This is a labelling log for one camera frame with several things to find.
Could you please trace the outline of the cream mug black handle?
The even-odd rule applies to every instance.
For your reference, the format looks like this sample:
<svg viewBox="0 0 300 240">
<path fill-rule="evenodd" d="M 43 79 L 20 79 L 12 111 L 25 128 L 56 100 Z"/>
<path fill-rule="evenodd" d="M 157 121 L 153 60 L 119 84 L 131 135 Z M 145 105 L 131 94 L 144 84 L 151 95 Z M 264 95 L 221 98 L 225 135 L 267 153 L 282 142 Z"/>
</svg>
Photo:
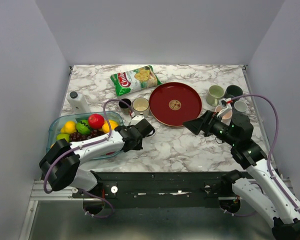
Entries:
<svg viewBox="0 0 300 240">
<path fill-rule="evenodd" d="M 147 117 L 150 112 L 149 101 L 144 97 L 138 97 L 132 102 L 132 109 L 135 115 Z"/>
</svg>

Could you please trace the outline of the brown striped stoneware mug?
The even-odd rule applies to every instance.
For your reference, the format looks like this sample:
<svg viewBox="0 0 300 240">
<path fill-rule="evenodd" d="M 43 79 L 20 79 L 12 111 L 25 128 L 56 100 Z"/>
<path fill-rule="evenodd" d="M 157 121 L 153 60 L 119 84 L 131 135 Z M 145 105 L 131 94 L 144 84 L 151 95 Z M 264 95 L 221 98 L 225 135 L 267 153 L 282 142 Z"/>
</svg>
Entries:
<svg viewBox="0 0 300 240">
<path fill-rule="evenodd" d="M 119 101 L 118 103 L 120 110 L 122 111 L 122 113 L 126 116 L 130 116 L 132 113 L 132 109 L 131 109 L 131 105 L 132 102 L 130 99 L 128 98 L 123 98 Z"/>
</svg>

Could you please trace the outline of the dark teal mug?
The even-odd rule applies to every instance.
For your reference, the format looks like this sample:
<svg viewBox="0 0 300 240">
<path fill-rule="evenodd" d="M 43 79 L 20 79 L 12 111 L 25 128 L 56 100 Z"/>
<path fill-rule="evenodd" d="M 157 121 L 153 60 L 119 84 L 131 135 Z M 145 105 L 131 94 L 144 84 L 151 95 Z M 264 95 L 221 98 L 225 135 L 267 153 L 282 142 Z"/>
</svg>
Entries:
<svg viewBox="0 0 300 240">
<path fill-rule="evenodd" d="M 243 90 L 237 85 L 229 85 L 224 94 L 225 99 L 234 98 L 243 95 Z"/>
</svg>

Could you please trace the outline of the pink mug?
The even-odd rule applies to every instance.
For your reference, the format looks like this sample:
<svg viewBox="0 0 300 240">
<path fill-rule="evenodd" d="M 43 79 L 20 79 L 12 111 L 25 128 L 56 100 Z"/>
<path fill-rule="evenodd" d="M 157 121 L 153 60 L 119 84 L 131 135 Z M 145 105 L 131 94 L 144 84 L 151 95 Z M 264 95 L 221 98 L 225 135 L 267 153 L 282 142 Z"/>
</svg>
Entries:
<svg viewBox="0 0 300 240">
<path fill-rule="evenodd" d="M 215 107 L 215 112 L 220 112 L 223 109 L 221 105 Z M 221 122 L 229 125 L 233 116 L 233 111 L 229 110 L 225 115 L 222 116 Z"/>
</svg>

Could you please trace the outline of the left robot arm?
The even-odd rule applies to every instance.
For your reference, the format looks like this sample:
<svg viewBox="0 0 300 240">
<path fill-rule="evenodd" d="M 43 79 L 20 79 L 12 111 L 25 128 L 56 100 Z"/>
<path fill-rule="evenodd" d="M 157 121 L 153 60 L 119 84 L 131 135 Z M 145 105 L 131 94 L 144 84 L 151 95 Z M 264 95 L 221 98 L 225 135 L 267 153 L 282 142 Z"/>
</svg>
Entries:
<svg viewBox="0 0 300 240">
<path fill-rule="evenodd" d="M 120 125 L 99 137 L 67 142 L 57 140 L 39 162 L 44 175 L 43 190 L 50 194 L 66 187 L 77 188 L 94 198 L 100 194 L 101 185 L 92 171 L 80 169 L 80 165 L 112 152 L 142 150 L 142 142 L 156 131 L 145 119 L 133 120 L 134 125 Z"/>
</svg>

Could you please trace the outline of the grey-blue textured mug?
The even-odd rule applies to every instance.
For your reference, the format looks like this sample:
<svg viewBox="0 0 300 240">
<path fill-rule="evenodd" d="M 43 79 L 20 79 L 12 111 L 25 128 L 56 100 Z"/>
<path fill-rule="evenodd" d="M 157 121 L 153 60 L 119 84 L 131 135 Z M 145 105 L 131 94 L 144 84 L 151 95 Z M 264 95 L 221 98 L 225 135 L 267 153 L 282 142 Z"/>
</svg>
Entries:
<svg viewBox="0 0 300 240">
<path fill-rule="evenodd" d="M 248 110 L 248 105 L 244 101 L 238 100 L 234 103 L 233 109 L 235 113 L 245 114 Z"/>
</svg>

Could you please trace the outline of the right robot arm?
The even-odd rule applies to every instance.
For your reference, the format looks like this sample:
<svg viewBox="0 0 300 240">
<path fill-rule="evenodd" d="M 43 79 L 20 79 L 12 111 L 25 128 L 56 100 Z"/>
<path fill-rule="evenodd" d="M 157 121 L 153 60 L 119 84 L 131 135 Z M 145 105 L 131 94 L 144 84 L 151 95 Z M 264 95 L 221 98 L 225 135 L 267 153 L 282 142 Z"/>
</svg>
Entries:
<svg viewBox="0 0 300 240">
<path fill-rule="evenodd" d="M 239 171 L 223 175 L 220 191 L 243 198 L 271 227 L 277 240 L 300 240 L 300 201 L 284 184 L 266 160 L 262 148 L 252 140 L 253 125 L 247 115 L 236 113 L 230 124 L 225 124 L 216 112 L 207 110 L 201 117 L 186 121 L 183 126 L 193 134 L 214 135 L 231 146 L 233 159 L 254 178 L 260 190 Z"/>
</svg>

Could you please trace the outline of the light green mug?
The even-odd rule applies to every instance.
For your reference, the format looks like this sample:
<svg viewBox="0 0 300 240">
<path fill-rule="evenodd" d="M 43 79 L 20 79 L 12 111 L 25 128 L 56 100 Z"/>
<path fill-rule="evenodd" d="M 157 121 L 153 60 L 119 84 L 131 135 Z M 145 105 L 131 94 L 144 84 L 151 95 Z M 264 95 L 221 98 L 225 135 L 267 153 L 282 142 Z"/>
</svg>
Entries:
<svg viewBox="0 0 300 240">
<path fill-rule="evenodd" d="M 225 90 L 219 85 L 212 85 L 207 92 L 205 100 L 208 105 L 216 107 L 225 95 Z"/>
</svg>

